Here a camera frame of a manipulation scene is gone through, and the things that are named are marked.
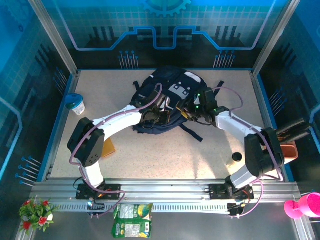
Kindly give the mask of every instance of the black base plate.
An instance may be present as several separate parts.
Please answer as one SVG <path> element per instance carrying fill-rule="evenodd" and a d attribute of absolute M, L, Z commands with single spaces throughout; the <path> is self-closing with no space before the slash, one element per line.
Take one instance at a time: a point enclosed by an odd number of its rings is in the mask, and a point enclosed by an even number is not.
<path fill-rule="evenodd" d="M 120 184 L 106 184 L 104 186 L 104 190 L 109 191 L 118 191 L 121 190 Z M 79 184 L 75 199 L 77 200 L 89 200 L 90 197 L 95 197 L 97 192 L 93 191 L 88 185 L 86 184 Z M 99 194 L 96 196 L 97 200 L 119 200 L 120 193 L 112 193 L 112 194 Z"/>
<path fill-rule="evenodd" d="M 250 199 L 254 199 L 254 192 L 251 186 L 247 185 L 246 187 L 237 190 L 231 196 L 226 193 L 226 187 L 224 184 L 209 184 L 209 195 L 210 200 L 226 200 L 226 199 L 238 199 L 238 200 L 245 200 L 248 199 L 247 194 L 249 195 Z"/>

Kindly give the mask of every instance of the metal frame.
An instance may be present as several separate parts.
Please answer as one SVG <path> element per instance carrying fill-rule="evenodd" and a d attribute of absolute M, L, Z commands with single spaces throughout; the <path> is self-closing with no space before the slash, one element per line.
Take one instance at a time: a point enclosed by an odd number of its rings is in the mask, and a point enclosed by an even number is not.
<path fill-rule="evenodd" d="M 42 3 L 41 0 L 28 0 L 28 1 L 31 7 L 33 8 L 35 14 L 39 18 L 49 38 L 51 39 L 53 45 L 57 49 L 66 67 L 68 68 L 72 76 L 75 77 L 77 75 L 78 68 L 74 60 L 72 59 L 64 41 L 62 40 L 44 4 Z"/>
<path fill-rule="evenodd" d="M 76 77 L 70 76 L 70 79 L 68 80 L 68 84 L 65 88 L 64 96 L 63 98 L 69 94 L 74 93 L 79 81 L 81 72 L 79 72 Z M 65 129 L 65 125 L 68 119 L 69 110 L 65 108 L 65 104 L 62 102 L 57 114 L 57 117 L 54 122 L 54 126 L 52 129 L 52 133 L 48 142 L 47 149 L 45 151 L 42 165 L 39 171 L 39 174 L 37 176 L 38 182 L 43 182 L 47 180 L 49 171 L 51 167 L 53 167 L 54 160 L 56 159 L 59 144 L 61 141 L 61 137 L 63 134 L 63 131 Z"/>
<path fill-rule="evenodd" d="M 73 79 L 77 79 L 76 77 L 79 77 L 78 69 L 43 3 L 41 0 L 28 1 L 67 68 L 74 76 Z M 266 126 L 271 126 L 272 123 L 266 103 L 264 103 L 263 93 L 257 80 L 257 75 L 280 38 L 299 2 L 300 0 L 292 0 L 290 4 L 288 4 L 275 32 L 270 37 L 254 65 L 252 84 Z M 64 123 L 64 121 L 56 122 L 56 124 L 58 124 L 57 129 L 63 128 Z M 49 162 L 44 169 L 44 177 L 39 179 L 41 182 L 36 182 L 34 184 L 31 191 L 31 197 L 37 196 L 38 198 L 43 199 L 51 198 L 52 203 L 59 205 L 58 210 L 60 212 L 87 212 L 87 201 L 75 199 L 76 190 L 73 188 L 75 179 L 59 178 L 47 180 L 46 178 L 49 170 L 48 166 L 53 163 L 55 158 L 56 153 L 54 151 L 54 146 L 57 144 L 57 141 L 59 141 L 58 135 L 51 136 L 51 138 L 53 145 L 49 147 L 46 152 L 47 160 L 49 160 Z M 210 200 L 209 194 L 204 192 L 205 188 L 208 187 L 208 184 L 221 184 L 225 182 L 224 180 L 108 179 L 107 181 L 109 183 L 121 184 L 122 189 L 127 192 L 126 198 L 123 200 L 124 203 L 151 202 L 154 203 L 154 212 L 226 214 L 226 204 L 227 202 L 230 203 L 230 200 Z M 261 200 L 262 203 L 283 203 L 286 200 L 298 200 L 301 197 L 298 185 L 295 182 L 263 181 L 263 183 L 265 192 Z M 261 187 L 259 185 L 254 185 L 253 190 L 255 199 L 253 199 L 252 202 L 256 203 L 258 196 L 261 194 Z M 104 203 L 105 209 L 110 209 L 115 201 L 101 201 L 101 203 Z M 295 220 L 294 224 L 297 236 L 300 239 L 316 239 L 307 217 Z M 20 232 L 17 234 L 16 239 L 30 240 L 34 235 L 34 232 L 32 232 L 30 236 L 26 236 L 23 232 Z"/>
<path fill-rule="evenodd" d="M 87 200 L 76 200 L 76 190 L 73 188 L 75 179 L 50 179 L 36 182 L 31 197 L 51 198 L 51 202 L 58 206 L 59 212 L 69 213 L 99 213 L 101 210 L 87 210 Z M 230 200 L 210 200 L 204 190 L 208 184 L 221 184 L 224 180 L 163 180 L 163 179 L 111 179 L 109 183 L 121 184 L 126 191 L 123 203 L 154 203 L 153 211 L 158 213 L 211 213 L 227 214 L 227 203 Z M 297 183 L 263 181 L 264 194 L 261 203 L 284 203 L 287 200 L 297 201 L 301 195 Z M 261 186 L 253 185 L 256 203 L 261 194 Z M 105 211 L 110 209 L 116 200 L 100 200 L 105 205 Z M 296 236 L 303 240 L 315 240 L 310 221 L 307 217 L 292 220 L 296 227 Z M 30 240 L 34 232 L 26 236 L 18 233 L 16 240 Z"/>
<path fill-rule="evenodd" d="M 271 54 L 272 50 L 274 49 L 276 43 L 278 42 L 279 38 L 283 34 L 289 20 L 291 19 L 292 15 L 294 14 L 297 6 L 299 5 L 300 0 L 292 0 L 283 10 L 282 15 L 279 17 L 278 22 L 276 24 L 276 29 L 271 34 L 270 38 L 268 39 L 267 43 L 264 45 L 261 53 L 259 54 L 254 66 L 253 66 L 253 76 L 257 77 L 260 73 L 262 67 L 266 63 L 269 55 Z"/>

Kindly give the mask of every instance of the glass panel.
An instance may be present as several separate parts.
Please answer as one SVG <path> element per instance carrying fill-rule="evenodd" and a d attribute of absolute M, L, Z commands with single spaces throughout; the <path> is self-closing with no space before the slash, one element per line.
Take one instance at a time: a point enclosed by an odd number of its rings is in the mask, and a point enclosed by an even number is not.
<path fill-rule="evenodd" d="M 252 68 L 287 0 L 44 0 L 80 69 Z"/>
<path fill-rule="evenodd" d="M 28 1 L 0 4 L 0 238 L 14 239 L 70 74 Z"/>
<path fill-rule="evenodd" d="M 301 118 L 308 123 L 312 110 L 319 106 L 319 9 L 319 1 L 301 0 L 260 72 L 278 127 Z M 320 190 L 320 113 L 312 122 L 312 135 L 296 141 L 299 157 L 290 163 L 293 177 L 305 193 Z"/>

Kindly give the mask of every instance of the speckled tabletop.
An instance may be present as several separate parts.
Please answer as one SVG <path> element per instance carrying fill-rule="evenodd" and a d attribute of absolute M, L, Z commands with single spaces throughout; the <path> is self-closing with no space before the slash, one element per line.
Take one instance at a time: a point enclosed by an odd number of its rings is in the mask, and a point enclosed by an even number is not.
<path fill-rule="evenodd" d="M 78 121 L 90 120 L 113 114 L 131 101 L 136 89 L 154 70 L 86 70 L 82 71 L 76 93 L 84 98 L 85 112 L 77 116 L 68 114 L 51 178 L 80 177 L 76 166 L 69 164 L 71 156 L 67 148 Z M 244 107 L 235 112 L 237 116 L 256 126 L 263 127 L 256 95 L 248 71 L 192 70 L 202 77 L 208 86 L 216 87 L 219 81 L 224 86 L 239 92 Z M 231 92 L 221 90 L 217 95 L 219 106 L 229 109 L 238 107 L 240 101 Z M 203 138 L 198 142 L 177 127 L 161 135 L 138 134 L 128 127 L 113 135 L 111 140 L 116 152 L 100 160 L 105 178 L 153 178 L 153 179 L 224 179 L 240 169 L 245 160 L 236 163 L 232 153 L 244 155 L 242 144 L 232 135 L 213 126 L 194 122 L 185 124 Z"/>

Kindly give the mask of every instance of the snack bag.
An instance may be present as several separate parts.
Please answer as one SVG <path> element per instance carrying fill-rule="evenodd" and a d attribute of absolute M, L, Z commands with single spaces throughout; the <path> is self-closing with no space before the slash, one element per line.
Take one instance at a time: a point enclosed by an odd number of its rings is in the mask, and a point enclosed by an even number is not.
<path fill-rule="evenodd" d="M 113 212 L 114 238 L 146 238 L 151 236 L 153 204 L 119 204 Z"/>

